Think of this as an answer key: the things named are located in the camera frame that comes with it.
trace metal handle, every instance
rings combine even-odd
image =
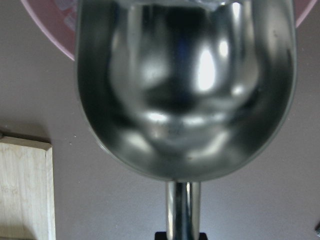
[[[167,240],[199,240],[200,190],[200,182],[167,182]]]

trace light wood block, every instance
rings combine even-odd
[[[0,139],[0,239],[56,240],[52,146]]]

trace scoop handle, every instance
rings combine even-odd
[[[166,183],[167,240],[199,240],[200,182]]]

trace wooden board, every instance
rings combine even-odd
[[[0,239],[55,240],[52,146],[0,139]]]

